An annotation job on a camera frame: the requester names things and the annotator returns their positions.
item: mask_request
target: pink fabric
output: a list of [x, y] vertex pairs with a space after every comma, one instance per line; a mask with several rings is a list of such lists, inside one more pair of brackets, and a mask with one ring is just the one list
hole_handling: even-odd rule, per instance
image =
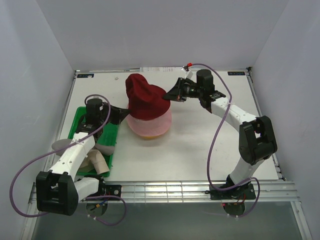
[[137, 135], [141, 137], [157, 137], [169, 130], [172, 123], [172, 115], [169, 109], [162, 116], [152, 120], [140, 120], [128, 115], [126, 121]]

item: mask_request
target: cable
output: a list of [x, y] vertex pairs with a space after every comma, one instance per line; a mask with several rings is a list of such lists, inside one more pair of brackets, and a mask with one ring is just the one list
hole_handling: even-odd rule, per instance
[[210, 66], [208, 66], [208, 65], [206, 65], [206, 64], [203, 64], [203, 63], [188, 63], [188, 64], [187, 64], [188, 67], [195, 66], [195, 65], [204, 66], [204, 67], [210, 69], [212, 72], [214, 72], [214, 73], [218, 76], [218, 78], [221, 80], [222, 84], [224, 85], [226, 91], [227, 91], [228, 94], [229, 94], [228, 106], [226, 107], [226, 110], [225, 110], [225, 113], [224, 113], [224, 115], [223, 115], [223, 118], [222, 118], [221, 122], [219, 123], [218, 128], [217, 128], [216, 131], [215, 131], [215, 134], [214, 134], [214, 137], [213, 137], [213, 140], [212, 140], [210, 149], [209, 149], [209, 153], [208, 153], [208, 157], [207, 157], [207, 162], [206, 162], [206, 176], [207, 176], [207, 179], [208, 179], [208, 182], [209, 182], [210, 186], [211, 186], [213, 189], [215, 189], [215, 190], [217, 190], [217, 191], [221, 191], [221, 192], [223, 192], [223, 191], [228, 191], [228, 190], [231, 190], [231, 189], [235, 189], [235, 188], [239, 187], [240, 185], [242, 185], [242, 184], [244, 184], [244, 183], [250, 182], [251, 179], [254, 179], [254, 180], [256, 181], [256, 183], [257, 183], [257, 185], [258, 185], [257, 197], [256, 197], [256, 199], [255, 199], [255, 202], [254, 202], [253, 206], [252, 206], [247, 212], [245, 212], [244, 214], [241, 215], [241, 217], [244, 217], [244, 216], [248, 215], [248, 214], [254, 209], [254, 207], [256, 206], [256, 204], [257, 204], [257, 202], [258, 202], [258, 199], [259, 199], [259, 196], [260, 196], [260, 184], [259, 184], [258, 179], [257, 179], [256, 177], [251, 177], [251, 178], [248, 177], [247, 179], [245, 179], [245, 180], [243, 180], [243, 181], [241, 181], [241, 182], [239, 182], [239, 183], [237, 183], [237, 184], [235, 184], [235, 185], [233, 185], [233, 186], [226, 187], [226, 188], [218, 188], [218, 187], [214, 186], [214, 184], [212, 183], [211, 178], [210, 178], [210, 160], [211, 160], [211, 154], [212, 154], [212, 151], [213, 151], [213, 149], [214, 149], [214, 145], [215, 145], [215, 142], [216, 142], [216, 140], [217, 140], [217, 137], [218, 137], [218, 134], [219, 134], [219, 132], [220, 132], [220, 129], [221, 129], [222, 125], [224, 124], [224, 122], [225, 122], [225, 120], [226, 120], [226, 118], [227, 118], [227, 115], [228, 115], [228, 113], [229, 113], [229, 110], [230, 110], [230, 107], [231, 107], [231, 102], [232, 102], [232, 97], [233, 97], [233, 96], [232, 96], [231, 91], [229, 90], [228, 86], [226, 85], [225, 81], [222, 79], [222, 77], [220, 76], [220, 74], [219, 74], [216, 70], [214, 70], [212, 67], [210, 67]]
[[[111, 104], [110, 104], [109, 100], [108, 100], [106, 97], [104, 97], [104, 96], [102, 96], [102, 95], [100, 95], [100, 94], [91, 94], [91, 95], [89, 95], [89, 96], [87, 96], [87, 97], [85, 98], [84, 103], [87, 103], [87, 99], [88, 99], [88, 98], [90, 98], [90, 97], [95, 97], [95, 96], [104, 99], [104, 100], [108, 103], [108, 107], [109, 107], [108, 114], [107, 114], [107, 116], [106, 116], [105, 121], [103, 122], [103, 124], [102, 124], [98, 129], [96, 129], [96, 130], [93, 131], [92, 133], [88, 134], [87, 136], [79, 139], [77, 142], [82, 142], [82, 141], [90, 138], [92, 135], [96, 134], [97, 132], [99, 132], [99, 131], [107, 124], [107, 122], [108, 122], [108, 120], [109, 120], [110, 113], [111, 113]], [[33, 164], [34, 162], [36, 162], [36, 161], [38, 161], [38, 160], [40, 160], [40, 159], [42, 159], [42, 158], [44, 158], [44, 157], [49, 156], [49, 155], [51, 155], [51, 154], [55, 154], [55, 153], [57, 153], [57, 152], [59, 152], [59, 151], [64, 151], [64, 150], [66, 150], [66, 149], [68, 149], [68, 148], [71, 148], [72, 146], [75, 146], [75, 145], [77, 144], [77, 142], [73, 142], [73, 143], [71, 143], [71, 144], [68, 145], [68, 146], [62, 147], [62, 148], [60, 148], [60, 149], [58, 149], [58, 150], [54, 150], [54, 151], [48, 152], [48, 153], [46, 153], [46, 154], [43, 154], [43, 155], [41, 155], [41, 156], [38, 156], [38, 157], [34, 158], [33, 160], [31, 160], [31, 161], [29, 161], [27, 164], [25, 164], [25, 165], [15, 174], [15, 176], [14, 176], [13, 179], [12, 179], [11, 185], [10, 185], [9, 198], [10, 198], [11, 206], [12, 206], [13, 210], [14, 210], [17, 214], [19, 214], [19, 215], [21, 215], [21, 216], [23, 216], [23, 217], [26, 217], [26, 218], [36, 218], [36, 217], [41, 217], [41, 216], [44, 216], [44, 215], [48, 214], [48, 212], [43, 212], [43, 213], [39, 213], [39, 214], [30, 215], [30, 214], [23, 213], [22, 211], [20, 211], [20, 210], [18, 209], [17, 205], [15, 204], [14, 197], [13, 197], [13, 191], [14, 191], [14, 186], [15, 186], [16, 180], [17, 180], [17, 178], [19, 177], [19, 175], [23, 172], [23, 170], [25, 170], [29, 165]]]
[[121, 223], [122, 221], [123, 221], [123, 219], [126, 217], [126, 215], [127, 215], [127, 204], [126, 204], [126, 202], [125, 202], [125, 200], [123, 199], [123, 198], [121, 198], [121, 197], [119, 197], [119, 196], [113, 196], [113, 195], [104, 195], [104, 196], [88, 196], [88, 197], [86, 197], [85, 199], [86, 200], [91, 200], [91, 199], [97, 199], [97, 198], [114, 198], [114, 199], [118, 199], [118, 200], [120, 200], [120, 201], [122, 201], [123, 202], [123, 206], [124, 206], [124, 213], [123, 213], [123, 215], [122, 215], [122, 218], [119, 220], [119, 221], [117, 221], [117, 222], [115, 222], [115, 223], [110, 223], [110, 222], [107, 222], [107, 221], [104, 221], [104, 220], [102, 220], [101, 218], [99, 218], [99, 217], [95, 217], [95, 216], [92, 216], [92, 215], [88, 215], [88, 216], [90, 216], [91, 218], [93, 218], [94, 220], [97, 220], [97, 221], [99, 221], [100, 223], [102, 223], [102, 224], [104, 224], [104, 225], [107, 225], [107, 226], [115, 226], [115, 225], [118, 225], [119, 223]]

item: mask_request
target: white table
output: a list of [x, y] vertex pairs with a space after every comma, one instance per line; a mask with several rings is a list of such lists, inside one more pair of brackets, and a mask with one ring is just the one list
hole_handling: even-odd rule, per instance
[[[245, 111], [258, 115], [246, 76], [228, 76], [219, 72], [233, 94], [233, 103]], [[150, 84], [170, 90], [182, 71], [141, 72]], [[60, 138], [67, 138], [76, 110], [84, 106], [90, 94], [101, 94], [116, 107], [126, 108], [125, 80], [130, 73], [94, 73], [93, 78], [77, 78], [71, 94]], [[218, 77], [216, 89], [227, 93]], [[135, 135], [124, 120], [119, 127], [112, 161], [110, 181], [206, 181], [206, 164], [210, 144], [221, 119], [200, 106], [198, 99], [171, 102], [172, 126], [164, 136], [144, 140]], [[210, 174], [212, 180], [224, 181], [236, 166], [239, 134], [224, 123], [212, 152]], [[266, 160], [254, 174], [260, 180], [277, 180], [272, 158]]]

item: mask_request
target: black label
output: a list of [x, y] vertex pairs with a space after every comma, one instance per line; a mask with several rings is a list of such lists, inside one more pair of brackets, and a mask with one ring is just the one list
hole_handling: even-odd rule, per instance
[[90, 73], [90, 74], [78, 74], [77, 75], [77, 79], [87, 79], [87, 78], [93, 78], [94, 74]]
[[229, 76], [245, 76], [246, 73], [244, 71], [228, 71]]

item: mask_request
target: white wall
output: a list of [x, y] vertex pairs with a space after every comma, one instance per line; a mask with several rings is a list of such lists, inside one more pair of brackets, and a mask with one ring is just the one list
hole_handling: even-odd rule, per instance
[[252, 66], [288, 0], [37, 0], [75, 70]]
[[[47, 152], [56, 134], [73, 70], [35, 0], [0, 0], [0, 239], [19, 239], [24, 217], [9, 186], [28, 161]], [[14, 198], [26, 212], [40, 164], [18, 178]]]
[[290, 0], [253, 67], [277, 157], [294, 180], [313, 239], [320, 239], [320, 1]]

